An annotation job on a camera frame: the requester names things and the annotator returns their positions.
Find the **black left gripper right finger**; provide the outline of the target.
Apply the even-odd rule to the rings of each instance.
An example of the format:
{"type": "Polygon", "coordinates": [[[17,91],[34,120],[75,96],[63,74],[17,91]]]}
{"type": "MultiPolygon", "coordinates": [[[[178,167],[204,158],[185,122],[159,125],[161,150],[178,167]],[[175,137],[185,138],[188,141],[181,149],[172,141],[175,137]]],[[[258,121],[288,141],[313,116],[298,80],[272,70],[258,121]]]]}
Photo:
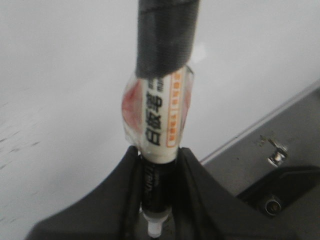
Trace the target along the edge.
{"type": "Polygon", "coordinates": [[[173,218],[177,240],[296,240],[280,226],[232,196],[189,148],[178,150],[173,218]]]}

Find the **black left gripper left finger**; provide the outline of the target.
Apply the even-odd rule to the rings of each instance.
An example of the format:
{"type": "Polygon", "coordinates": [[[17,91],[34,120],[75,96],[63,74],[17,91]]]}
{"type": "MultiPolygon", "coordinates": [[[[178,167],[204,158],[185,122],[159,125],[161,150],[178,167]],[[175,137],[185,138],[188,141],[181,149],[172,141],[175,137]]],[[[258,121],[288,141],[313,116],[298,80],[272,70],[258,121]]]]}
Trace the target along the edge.
{"type": "Polygon", "coordinates": [[[38,222],[28,240],[136,240],[143,166],[130,146],[93,191],[68,208],[38,222]]]}

